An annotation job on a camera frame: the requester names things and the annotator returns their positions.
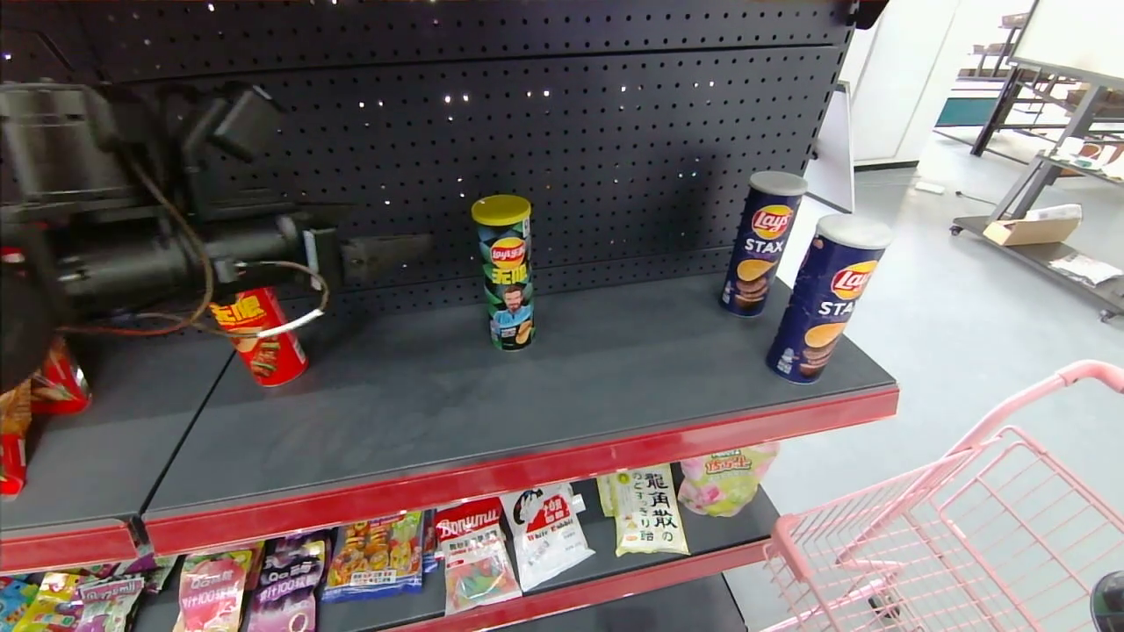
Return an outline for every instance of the gray can lid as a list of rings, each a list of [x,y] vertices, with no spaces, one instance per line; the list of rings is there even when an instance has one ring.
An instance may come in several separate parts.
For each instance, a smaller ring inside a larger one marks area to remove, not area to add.
[[[881,222],[854,215],[828,215],[816,224],[816,233],[860,250],[882,250],[894,241],[894,232]]]
[[[759,171],[750,175],[750,187],[773,196],[803,196],[808,192],[808,181],[783,171]]]

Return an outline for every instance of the red shelf edge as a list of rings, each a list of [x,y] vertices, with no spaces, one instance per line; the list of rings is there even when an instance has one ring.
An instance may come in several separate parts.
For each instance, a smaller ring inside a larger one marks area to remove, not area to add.
[[[448,630],[491,630],[523,623],[566,611],[584,608],[649,593],[677,584],[711,577],[722,571],[764,561],[769,539],[682,560],[655,565],[642,570],[584,581],[566,588],[525,595],[517,599],[391,629],[393,632]]]
[[[894,416],[897,385],[687,428],[516,457],[413,478],[321,488],[289,498],[143,518],[156,554],[179,554],[495,496],[553,481],[854,426]]]
[[[133,532],[124,522],[115,526],[0,540],[0,572],[6,575],[136,558]]]

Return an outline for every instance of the lay's logo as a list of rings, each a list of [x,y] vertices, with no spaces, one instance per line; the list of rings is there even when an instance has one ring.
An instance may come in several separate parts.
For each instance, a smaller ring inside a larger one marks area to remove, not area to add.
[[[496,268],[510,270],[518,268],[527,256],[527,242],[519,237],[497,240],[491,247],[492,263]]]
[[[876,265],[877,261],[863,261],[840,270],[832,277],[832,292],[841,300],[855,300],[862,296]]]
[[[776,240],[785,234],[792,220],[792,209],[785,205],[763,206],[753,214],[750,227],[762,240]]]

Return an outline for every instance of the white cable tie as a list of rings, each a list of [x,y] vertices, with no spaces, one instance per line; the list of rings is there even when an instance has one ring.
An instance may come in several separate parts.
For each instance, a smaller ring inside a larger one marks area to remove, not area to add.
[[[273,327],[272,329],[265,329],[264,332],[257,332],[256,334],[254,334],[254,337],[268,338],[270,336],[275,336],[278,334],[291,332],[298,327],[303,327],[305,325],[309,324],[312,320],[316,320],[320,316],[324,316],[324,312],[320,312],[319,308],[316,308],[291,323],[285,323],[284,325]]]

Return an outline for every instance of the shopping cart basket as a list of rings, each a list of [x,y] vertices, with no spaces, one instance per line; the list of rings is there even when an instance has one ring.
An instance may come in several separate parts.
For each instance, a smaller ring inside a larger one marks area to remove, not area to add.
[[[935,463],[782,516],[765,563],[795,616],[767,632],[1093,630],[1090,587],[1124,569],[1124,520],[1000,427],[1082,378],[1124,392],[1124,369],[1078,362],[997,406]]]

